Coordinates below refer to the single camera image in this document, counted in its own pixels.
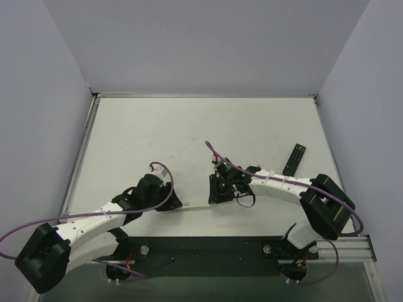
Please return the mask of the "black tv remote control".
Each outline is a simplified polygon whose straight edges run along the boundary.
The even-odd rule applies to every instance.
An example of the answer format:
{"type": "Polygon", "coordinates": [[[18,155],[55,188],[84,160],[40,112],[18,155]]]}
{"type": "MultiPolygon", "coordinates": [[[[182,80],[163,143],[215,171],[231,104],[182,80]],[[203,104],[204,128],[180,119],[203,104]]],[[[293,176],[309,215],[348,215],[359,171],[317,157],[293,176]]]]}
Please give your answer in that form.
{"type": "Polygon", "coordinates": [[[283,168],[284,176],[293,177],[299,167],[302,157],[306,151],[306,147],[301,144],[296,144],[283,168]]]}

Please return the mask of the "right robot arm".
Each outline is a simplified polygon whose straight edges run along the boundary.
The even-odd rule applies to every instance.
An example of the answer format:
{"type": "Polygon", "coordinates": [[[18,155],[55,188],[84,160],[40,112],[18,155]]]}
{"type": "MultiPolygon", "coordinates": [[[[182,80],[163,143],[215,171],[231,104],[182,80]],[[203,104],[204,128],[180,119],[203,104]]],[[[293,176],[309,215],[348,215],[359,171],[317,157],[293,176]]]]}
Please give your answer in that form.
{"type": "Polygon", "coordinates": [[[302,250],[318,238],[337,240],[352,212],[353,202],[327,175],[297,179],[275,174],[257,166],[235,167],[225,158],[212,161],[214,173],[209,175],[209,204],[219,204],[250,196],[268,196],[301,207],[306,220],[293,223],[283,238],[302,250]]]}

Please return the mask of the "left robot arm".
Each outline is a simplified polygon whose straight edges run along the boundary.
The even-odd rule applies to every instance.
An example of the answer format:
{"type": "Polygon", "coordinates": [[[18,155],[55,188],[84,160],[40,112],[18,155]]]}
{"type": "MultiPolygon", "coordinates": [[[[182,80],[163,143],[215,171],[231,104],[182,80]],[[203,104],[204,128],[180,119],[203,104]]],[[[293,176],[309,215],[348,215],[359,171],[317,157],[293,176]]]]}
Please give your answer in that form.
{"type": "Polygon", "coordinates": [[[58,285],[67,272],[106,255],[129,251],[122,227],[176,199],[172,174],[158,167],[100,209],[72,221],[38,226],[16,257],[15,266],[38,294],[58,285]]]}

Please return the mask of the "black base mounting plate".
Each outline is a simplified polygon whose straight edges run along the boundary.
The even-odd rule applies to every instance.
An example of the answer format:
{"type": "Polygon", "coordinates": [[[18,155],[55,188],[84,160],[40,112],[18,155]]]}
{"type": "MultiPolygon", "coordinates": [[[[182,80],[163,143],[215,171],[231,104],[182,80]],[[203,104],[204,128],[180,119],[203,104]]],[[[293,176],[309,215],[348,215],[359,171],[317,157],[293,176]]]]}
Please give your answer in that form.
{"type": "Polygon", "coordinates": [[[281,236],[129,237],[103,260],[148,277],[268,277],[287,264],[303,273],[302,262],[318,258],[281,236]]]}

